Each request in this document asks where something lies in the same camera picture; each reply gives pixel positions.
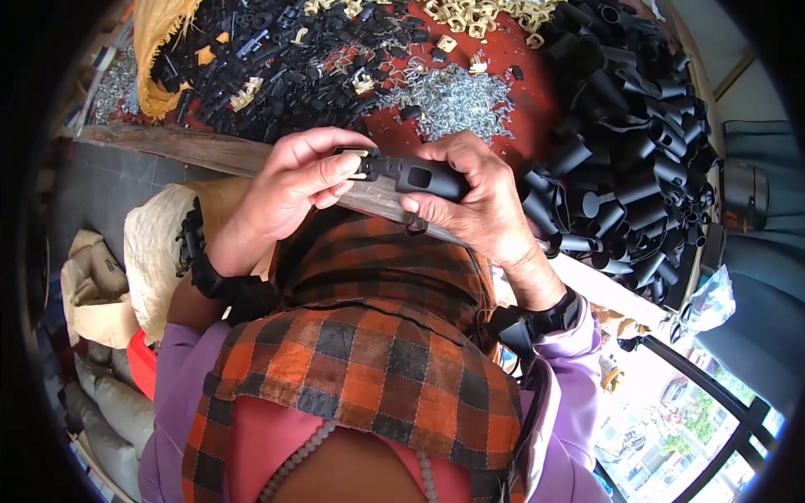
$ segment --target fingernail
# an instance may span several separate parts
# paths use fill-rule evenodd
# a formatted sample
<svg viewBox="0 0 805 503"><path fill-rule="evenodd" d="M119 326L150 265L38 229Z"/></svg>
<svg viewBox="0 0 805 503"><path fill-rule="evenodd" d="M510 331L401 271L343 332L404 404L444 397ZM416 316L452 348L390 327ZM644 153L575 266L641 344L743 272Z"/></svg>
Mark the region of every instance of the fingernail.
<svg viewBox="0 0 805 503"><path fill-rule="evenodd" d="M419 203L409 196L404 196L400 200L400 206L407 212L416 213L419 211Z"/></svg>

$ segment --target person's right hand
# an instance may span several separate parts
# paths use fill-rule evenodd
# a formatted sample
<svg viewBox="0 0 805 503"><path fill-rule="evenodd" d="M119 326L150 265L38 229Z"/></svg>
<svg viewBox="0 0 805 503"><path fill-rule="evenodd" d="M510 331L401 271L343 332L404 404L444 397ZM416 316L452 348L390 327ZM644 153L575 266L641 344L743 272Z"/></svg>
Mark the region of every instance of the person's right hand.
<svg viewBox="0 0 805 503"><path fill-rule="evenodd" d="M464 174L471 190L460 204L422 192L406 194L402 208L444 227L497 262L521 307L543 311L555 306L566 290L531 234L511 167L470 131L425 143L416 154L447 161Z"/></svg>

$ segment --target wrist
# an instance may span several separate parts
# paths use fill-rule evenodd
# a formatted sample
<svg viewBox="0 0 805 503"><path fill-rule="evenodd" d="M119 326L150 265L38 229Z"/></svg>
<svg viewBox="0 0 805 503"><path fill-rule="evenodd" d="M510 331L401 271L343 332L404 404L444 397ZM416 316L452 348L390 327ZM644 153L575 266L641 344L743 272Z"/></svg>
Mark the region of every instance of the wrist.
<svg viewBox="0 0 805 503"><path fill-rule="evenodd" d="M500 266L509 279L518 305L529 311L552 309L568 292L536 240L535 246L519 260L504 262Z"/></svg>
<svg viewBox="0 0 805 503"><path fill-rule="evenodd" d="M205 247L209 263L224 278L251 274L274 243L233 216Z"/></svg>

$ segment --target tiled floor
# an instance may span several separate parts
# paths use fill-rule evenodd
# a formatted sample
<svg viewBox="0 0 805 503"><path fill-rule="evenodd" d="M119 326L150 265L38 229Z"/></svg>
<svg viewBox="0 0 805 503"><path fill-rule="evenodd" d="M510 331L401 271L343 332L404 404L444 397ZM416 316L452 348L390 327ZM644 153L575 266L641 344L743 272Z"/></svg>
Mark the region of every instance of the tiled floor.
<svg viewBox="0 0 805 503"><path fill-rule="evenodd" d="M87 143L73 145L72 161L56 172L49 237L51 269L58 270L79 229L103 234L123 265L123 222L168 183L202 181L226 175L156 155Z"/></svg>

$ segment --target window frame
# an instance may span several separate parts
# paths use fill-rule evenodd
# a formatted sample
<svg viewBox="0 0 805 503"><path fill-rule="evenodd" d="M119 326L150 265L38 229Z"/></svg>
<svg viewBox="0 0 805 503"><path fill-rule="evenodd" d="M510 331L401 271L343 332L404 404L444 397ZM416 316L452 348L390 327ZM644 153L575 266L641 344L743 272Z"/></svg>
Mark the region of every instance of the window frame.
<svg viewBox="0 0 805 503"><path fill-rule="evenodd" d="M727 443L718 451L716 456L710 460L710 463L699 476L696 477L672 503L688 503L693 499L693 497L716 476L719 470L724 467L724 464L734 452L742 456L756 474L760 474L766 467L767 459L749 443L749 437L754 435L769 453L773 453L776 449L778 444L777 439L762 424L766 415L769 414L771 410L769 404L756 396L752 400L752 403L746 406L741 400L716 381L716 379L710 377L704 370L694 365L693 362L689 361L682 354L664 344L656 337L651 335L642 336L640 342L685 377L693 381L694 384L698 385L705 393L713 397L716 402L721 404L721 406L738 420L738 428L736 428L729 437ZM606 480L609 487L612 488L614 503L624 503L626 501L620 489L618 489L613 482L612 477L609 476L598 460L596 460L595 473Z"/></svg>

